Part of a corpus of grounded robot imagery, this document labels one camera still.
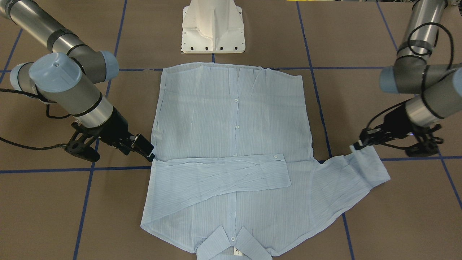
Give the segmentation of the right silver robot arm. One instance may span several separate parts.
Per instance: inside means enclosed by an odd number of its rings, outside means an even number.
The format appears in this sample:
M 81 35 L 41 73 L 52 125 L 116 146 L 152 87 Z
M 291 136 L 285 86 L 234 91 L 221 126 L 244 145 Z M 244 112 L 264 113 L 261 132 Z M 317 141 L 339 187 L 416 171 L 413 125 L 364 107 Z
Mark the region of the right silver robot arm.
M 46 105 L 60 105 L 76 121 L 75 132 L 62 148 L 90 162 L 99 160 L 91 146 L 96 140 L 125 155 L 136 152 L 153 161 L 153 145 L 141 134 L 128 131 L 128 122 L 96 87 L 114 79 L 119 72 L 117 58 L 108 51 L 94 51 L 33 0 L 2 0 L 1 16 L 13 21 L 46 46 L 49 54 L 35 62 L 14 67 L 10 72 L 11 92 L 39 99 Z

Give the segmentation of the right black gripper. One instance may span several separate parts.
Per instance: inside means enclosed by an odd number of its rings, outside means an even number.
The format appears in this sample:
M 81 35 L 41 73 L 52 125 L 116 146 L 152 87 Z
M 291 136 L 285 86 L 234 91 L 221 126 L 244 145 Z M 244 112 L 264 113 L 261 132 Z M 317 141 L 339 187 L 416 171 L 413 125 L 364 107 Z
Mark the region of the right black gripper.
M 110 117 L 102 125 L 96 127 L 96 131 L 103 143 L 120 150 L 124 155 L 137 151 L 147 161 L 155 159 L 152 153 L 154 146 L 141 134 L 135 137 L 134 149 L 130 139 L 133 135 L 128 131 L 128 122 L 116 108 L 113 108 Z

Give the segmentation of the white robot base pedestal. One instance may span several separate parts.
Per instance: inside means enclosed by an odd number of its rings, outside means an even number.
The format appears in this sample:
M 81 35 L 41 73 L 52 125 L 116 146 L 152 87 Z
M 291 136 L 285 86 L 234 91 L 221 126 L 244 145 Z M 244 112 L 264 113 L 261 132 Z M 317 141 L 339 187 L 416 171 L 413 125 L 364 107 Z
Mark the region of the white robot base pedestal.
M 243 10 L 234 0 L 192 0 L 183 8 L 183 54 L 239 54 L 245 49 Z

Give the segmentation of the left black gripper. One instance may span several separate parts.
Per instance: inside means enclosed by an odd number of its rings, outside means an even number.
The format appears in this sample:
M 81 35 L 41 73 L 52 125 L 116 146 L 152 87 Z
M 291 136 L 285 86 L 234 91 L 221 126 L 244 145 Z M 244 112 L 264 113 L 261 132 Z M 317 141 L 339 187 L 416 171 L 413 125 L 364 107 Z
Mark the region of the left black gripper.
M 381 115 L 383 123 L 372 128 L 371 124 Z M 353 143 L 354 150 L 361 150 L 368 145 L 388 145 L 396 139 L 405 139 L 413 136 L 417 143 L 421 143 L 418 127 L 411 122 L 405 105 L 393 105 L 376 114 L 365 127 L 365 142 L 361 140 Z

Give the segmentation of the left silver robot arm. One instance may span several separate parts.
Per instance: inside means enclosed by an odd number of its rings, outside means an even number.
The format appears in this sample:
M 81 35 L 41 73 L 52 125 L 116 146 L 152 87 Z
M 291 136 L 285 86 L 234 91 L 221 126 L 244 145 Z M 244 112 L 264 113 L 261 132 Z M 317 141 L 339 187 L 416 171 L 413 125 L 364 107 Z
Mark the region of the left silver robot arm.
M 440 21 L 452 0 L 418 0 L 411 10 L 406 34 L 397 50 L 393 66 L 382 69 L 379 79 L 383 92 L 414 94 L 414 97 L 380 112 L 383 123 L 368 124 L 354 143 L 355 150 L 383 145 L 405 151 L 409 157 L 431 156 L 438 152 L 442 138 L 440 120 L 461 111 L 461 64 L 454 64 L 455 43 Z M 439 31 L 450 44 L 448 64 L 430 65 Z

